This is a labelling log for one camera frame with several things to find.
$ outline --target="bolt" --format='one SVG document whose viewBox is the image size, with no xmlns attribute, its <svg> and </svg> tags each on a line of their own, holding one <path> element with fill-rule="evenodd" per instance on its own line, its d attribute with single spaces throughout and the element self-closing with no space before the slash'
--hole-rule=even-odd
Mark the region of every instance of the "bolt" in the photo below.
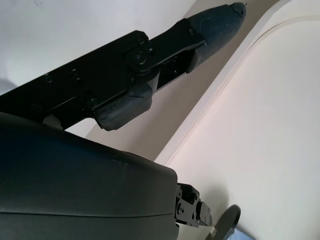
<svg viewBox="0 0 320 240">
<path fill-rule="evenodd" d="M 91 98 L 90 102 L 93 106 L 96 106 L 98 104 L 98 100 L 96 98 Z"/>
<path fill-rule="evenodd" d="M 46 81 L 48 84 L 52 83 L 54 81 L 54 78 L 50 76 L 48 73 L 43 76 L 44 81 Z"/>
<path fill-rule="evenodd" d="M 143 44 L 145 42 L 144 38 L 139 36 L 137 39 L 138 44 Z"/>
<path fill-rule="evenodd" d="M 43 109 L 42 105 L 37 104 L 37 103 L 34 103 L 31 106 L 31 110 L 36 112 L 36 113 L 42 112 L 42 109 Z"/>
<path fill-rule="evenodd" d="M 135 64 L 143 65 L 147 61 L 147 56 L 142 51 L 139 51 L 132 56 L 132 60 Z"/>
<path fill-rule="evenodd" d="M 79 76 L 79 73 L 77 72 L 77 69 L 73 69 L 71 71 L 71 78 L 73 80 L 79 80 L 80 79 L 80 76 Z"/>
</svg>

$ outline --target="black robotic arm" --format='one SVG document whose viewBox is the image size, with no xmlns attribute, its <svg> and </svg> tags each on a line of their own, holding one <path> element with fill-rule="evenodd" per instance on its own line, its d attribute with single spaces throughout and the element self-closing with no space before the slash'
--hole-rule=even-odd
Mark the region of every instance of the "black robotic arm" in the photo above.
<svg viewBox="0 0 320 240">
<path fill-rule="evenodd" d="M 175 240 L 176 223 L 212 227 L 199 192 L 172 169 L 63 130 L 85 118 L 122 127 L 223 47 L 245 14 L 234 3 L 152 40 L 134 31 L 1 95 L 0 239 Z M 55 127 L 43 124 L 48 118 Z M 225 239 L 239 217 L 229 208 L 210 237 Z"/>
</svg>

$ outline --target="black plastic cover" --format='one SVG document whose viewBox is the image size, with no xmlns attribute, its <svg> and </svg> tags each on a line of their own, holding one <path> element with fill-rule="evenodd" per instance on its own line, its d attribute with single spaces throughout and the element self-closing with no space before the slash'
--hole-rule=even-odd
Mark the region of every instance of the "black plastic cover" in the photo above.
<svg viewBox="0 0 320 240">
<path fill-rule="evenodd" d="M 176 186 L 170 168 L 0 113 L 0 239 L 176 239 Z"/>
</svg>

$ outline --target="black disc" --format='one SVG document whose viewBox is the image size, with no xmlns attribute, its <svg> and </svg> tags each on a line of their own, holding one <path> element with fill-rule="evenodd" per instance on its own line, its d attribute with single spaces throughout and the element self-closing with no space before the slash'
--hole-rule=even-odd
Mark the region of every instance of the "black disc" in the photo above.
<svg viewBox="0 0 320 240">
<path fill-rule="evenodd" d="M 240 214 L 241 209 L 237 205 L 229 207 L 215 225 L 215 235 L 212 240 L 228 239 L 228 237 L 233 234 L 239 222 Z"/>
</svg>

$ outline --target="white wall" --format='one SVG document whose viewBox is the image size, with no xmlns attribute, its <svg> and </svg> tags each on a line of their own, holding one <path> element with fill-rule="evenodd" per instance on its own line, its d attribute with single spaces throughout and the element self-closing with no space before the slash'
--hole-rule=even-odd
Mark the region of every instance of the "white wall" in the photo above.
<svg viewBox="0 0 320 240">
<path fill-rule="evenodd" d="M 259 18 L 278 0 L 248 0 L 247 16 L 239 33 L 191 74 L 180 77 L 153 96 L 151 109 L 117 131 L 106 132 L 97 125 L 87 138 L 127 152 L 154 160 L 201 98 L 220 70 L 238 48 Z M 233 0 L 197 0 L 185 15 Z"/>
<path fill-rule="evenodd" d="M 263 31 L 255 27 L 259 34 L 250 33 L 181 125 L 184 136 L 168 143 L 166 148 L 177 147 L 166 166 L 200 192 L 214 216 L 239 205 L 239 226 L 256 239 L 315 240 L 320 2 L 281 3 L 286 4 L 270 21 L 259 22 Z M 196 120 L 185 124 L 190 119 Z M 203 240 L 208 232 L 181 227 L 179 239 Z"/>
</svg>

